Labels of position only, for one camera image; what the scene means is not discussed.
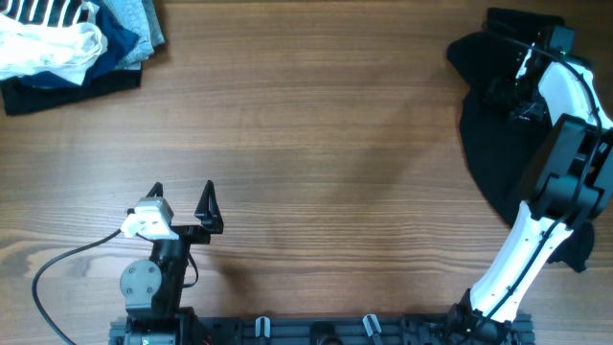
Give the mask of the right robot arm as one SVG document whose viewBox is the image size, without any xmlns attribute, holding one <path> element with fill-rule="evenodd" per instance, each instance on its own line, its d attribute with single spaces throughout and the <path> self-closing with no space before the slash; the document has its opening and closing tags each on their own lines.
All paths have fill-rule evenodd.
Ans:
<svg viewBox="0 0 613 345">
<path fill-rule="evenodd" d="M 612 123 L 593 73 L 573 62 L 459 65 L 474 180 L 511 231 L 445 320 L 455 344 L 512 344 L 519 306 L 543 266 L 587 240 L 612 197 Z"/>
</svg>

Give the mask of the black t-shirt with logo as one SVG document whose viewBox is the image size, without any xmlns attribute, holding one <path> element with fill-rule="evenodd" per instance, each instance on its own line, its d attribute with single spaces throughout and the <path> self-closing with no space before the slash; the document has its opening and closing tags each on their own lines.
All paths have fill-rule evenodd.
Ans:
<svg viewBox="0 0 613 345">
<path fill-rule="evenodd" d="M 546 26 L 565 25 L 561 16 L 501 8 L 489 8 L 487 20 L 493 22 L 493 31 L 525 43 L 534 42 Z M 469 86 L 459 122 L 467 166 L 485 198 L 510 227 L 518 213 L 522 173 L 552 128 L 535 121 L 507 120 L 504 111 L 483 104 L 496 77 L 515 75 L 520 50 L 508 41 L 477 32 L 452 42 L 446 51 L 447 59 Z M 582 272 L 594 243 L 594 227 L 586 222 L 547 263 L 564 262 Z"/>
</svg>

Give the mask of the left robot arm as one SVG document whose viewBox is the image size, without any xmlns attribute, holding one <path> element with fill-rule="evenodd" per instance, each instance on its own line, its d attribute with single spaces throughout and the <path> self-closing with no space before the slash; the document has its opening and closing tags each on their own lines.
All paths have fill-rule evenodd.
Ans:
<svg viewBox="0 0 613 345">
<path fill-rule="evenodd" d="M 128 238 L 152 243 L 145 260 L 125 268 L 120 290 L 127 318 L 109 331 L 110 345 L 195 345 L 211 344 L 213 338 L 194 309 L 180 306 L 187 268 L 194 265 L 191 246 L 208 244 L 221 234 L 224 224 L 216 201 L 214 182 L 209 180 L 197 203 L 196 225 L 173 225 L 173 211 L 156 183 L 137 205 L 127 211 L 121 231 Z"/>
</svg>

